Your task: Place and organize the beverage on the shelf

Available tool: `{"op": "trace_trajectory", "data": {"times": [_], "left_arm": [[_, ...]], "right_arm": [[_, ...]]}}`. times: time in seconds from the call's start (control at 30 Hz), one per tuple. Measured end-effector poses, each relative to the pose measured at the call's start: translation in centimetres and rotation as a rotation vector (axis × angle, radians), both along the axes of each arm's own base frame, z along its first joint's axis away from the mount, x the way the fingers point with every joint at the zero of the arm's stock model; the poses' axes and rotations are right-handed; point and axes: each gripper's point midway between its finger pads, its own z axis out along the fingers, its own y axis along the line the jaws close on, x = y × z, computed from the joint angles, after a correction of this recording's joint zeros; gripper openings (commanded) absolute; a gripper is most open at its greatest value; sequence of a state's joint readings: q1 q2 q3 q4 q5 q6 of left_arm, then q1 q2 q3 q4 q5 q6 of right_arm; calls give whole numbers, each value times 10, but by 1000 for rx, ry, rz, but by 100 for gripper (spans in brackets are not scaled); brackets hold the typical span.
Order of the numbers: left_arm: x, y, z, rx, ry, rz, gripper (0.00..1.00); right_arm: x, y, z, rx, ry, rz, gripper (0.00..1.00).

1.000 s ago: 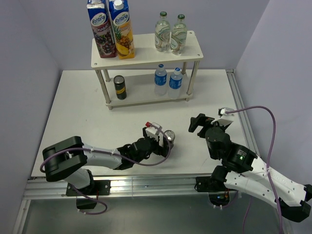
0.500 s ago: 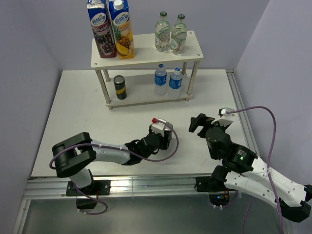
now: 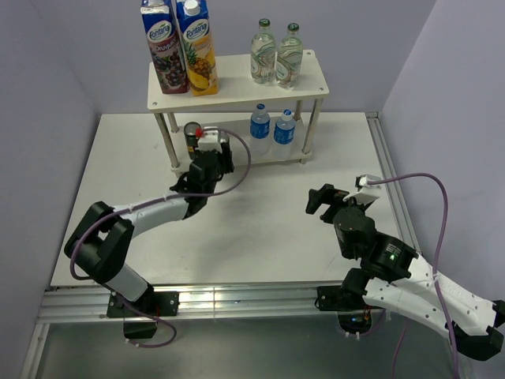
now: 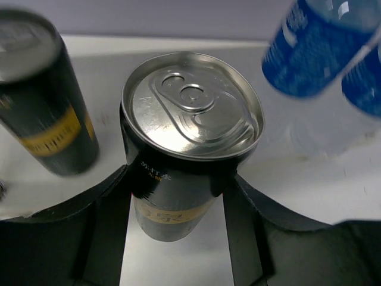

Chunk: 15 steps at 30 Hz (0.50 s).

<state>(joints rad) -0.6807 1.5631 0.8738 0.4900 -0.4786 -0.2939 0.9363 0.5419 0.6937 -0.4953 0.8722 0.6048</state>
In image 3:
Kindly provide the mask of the dark can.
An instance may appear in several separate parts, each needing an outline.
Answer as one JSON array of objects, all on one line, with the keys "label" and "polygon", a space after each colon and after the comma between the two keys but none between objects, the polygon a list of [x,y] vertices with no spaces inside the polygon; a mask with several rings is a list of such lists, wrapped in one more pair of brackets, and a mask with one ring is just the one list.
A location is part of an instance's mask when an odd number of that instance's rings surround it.
[{"label": "dark can", "polygon": [[199,129],[201,129],[201,125],[198,122],[188,122],[183,128],[186,148],[191,160],[194,160],[196,158],[196,155],[199,151],[197,136]]},{"label": "dark can", "polygon": [[230,148],[230,137],[226,132],[219,131],[218,132],[218,137],[219,137],[219,145],[221,149],[224,151],[225,149]]}]

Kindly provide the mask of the Pocari Sweat bottle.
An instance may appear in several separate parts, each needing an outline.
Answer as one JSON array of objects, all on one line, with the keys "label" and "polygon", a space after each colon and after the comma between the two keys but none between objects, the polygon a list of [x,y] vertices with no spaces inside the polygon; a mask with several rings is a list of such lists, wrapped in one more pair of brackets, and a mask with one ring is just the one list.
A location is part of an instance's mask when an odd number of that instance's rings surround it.
[{"label": "Pocari Sweat bottle", "polygon": [[258,155],[265,155],[269,149],[270,116],[263,103],[258,103],[250,117],[250,148]]},{"label": "Pocari Sweat bottle", "polygon": [[274,144],[272,155],[280,161],[286,160],[290,156],[291,146],[294,139],[296,122],[293,112],[284,110],[277,119],[274,128]]}]

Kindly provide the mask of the Chang soda bottle front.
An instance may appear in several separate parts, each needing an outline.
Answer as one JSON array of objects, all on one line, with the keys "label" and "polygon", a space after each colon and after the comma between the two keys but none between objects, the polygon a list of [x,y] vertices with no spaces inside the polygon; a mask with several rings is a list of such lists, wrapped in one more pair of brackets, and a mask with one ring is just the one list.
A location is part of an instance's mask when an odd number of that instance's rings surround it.
[{"label": "Chang soda bottle front", "polygon": [[269,19],[260,19],[258,28],[251,43],[250,73],[256,83],[267,84],[275,74],[276,42]]}]

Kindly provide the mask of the chang soda bottle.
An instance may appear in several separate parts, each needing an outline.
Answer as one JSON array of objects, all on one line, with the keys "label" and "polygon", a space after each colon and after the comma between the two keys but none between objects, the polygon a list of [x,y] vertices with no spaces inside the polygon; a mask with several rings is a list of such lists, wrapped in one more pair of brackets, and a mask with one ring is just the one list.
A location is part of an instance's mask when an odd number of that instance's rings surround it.
[{"label": "chang soda bottle", "polygon": [[269,19],[260,19],[258,28],[251,43],[250,73],[256,83],[267,84],[275,74],[276,42]]},{"label": "chang soda bottle", "polygon": [[275,63],[275,79],[281,88],[293,88],[301,71],[303,43],[299,24],[289,23],[286,36],[279,44]]}]

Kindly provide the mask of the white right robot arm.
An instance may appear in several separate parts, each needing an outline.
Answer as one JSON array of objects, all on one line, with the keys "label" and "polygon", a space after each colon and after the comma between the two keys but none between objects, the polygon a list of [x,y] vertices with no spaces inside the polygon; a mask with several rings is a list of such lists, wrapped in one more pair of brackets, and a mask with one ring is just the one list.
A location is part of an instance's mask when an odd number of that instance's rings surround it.
[{"label": "white right robot arm", "polygon": [[366,187],[349,193],[325,184],[309,191],[306,213],[326,205],[320,219],[334,227],[342,256],[359,263],[341,284],[317,288],[316,307],[321,311],[383,308],[444,338],[454,338],[457,352],[468,358],[483,362],[500,353],[504,302],[471,293],[434,272],[413,247],[379,232],[366,214],[378,197],[377,190]]}]

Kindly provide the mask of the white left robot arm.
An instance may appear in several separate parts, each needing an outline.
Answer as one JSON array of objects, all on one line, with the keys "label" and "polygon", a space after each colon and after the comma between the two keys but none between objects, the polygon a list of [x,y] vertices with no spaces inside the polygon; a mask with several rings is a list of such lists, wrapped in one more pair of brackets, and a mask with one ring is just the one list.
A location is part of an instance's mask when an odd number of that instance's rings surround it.
[{"label": "white left robot arm", "polygon": [[145,208],[102,201],[91,205],[65,244],[65,255],[91,280],[119,293],[134,314],[154,314],[159,302],[153,286],[125,263],[130,243],[155,227],[196,215],[207,204],[206,195],[234,171],[230,144],[222,142],[220,148],[197,152],[167,196],[148,201]]}]

